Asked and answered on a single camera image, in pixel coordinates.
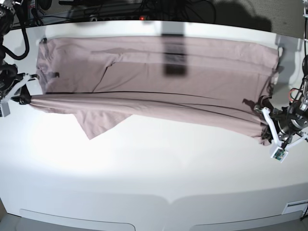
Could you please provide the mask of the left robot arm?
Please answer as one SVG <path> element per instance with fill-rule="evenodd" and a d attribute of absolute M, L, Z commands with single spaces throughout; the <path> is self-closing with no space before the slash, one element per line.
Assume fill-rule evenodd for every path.
<path fill-rule="evenodd" d="M 303 78 L 298 88 L 289 90 L 289 105 L 281 110 L 273 108 L 269 98 L 261 97 L 254 110 L 263 115 L 267 127 L 263 138 L 273 141 L 272 155 L 284 155 L 290 148 L 308 140 L 303 129 L 308 127 L 308 2 L 303 1 L 305 19 Z"/>

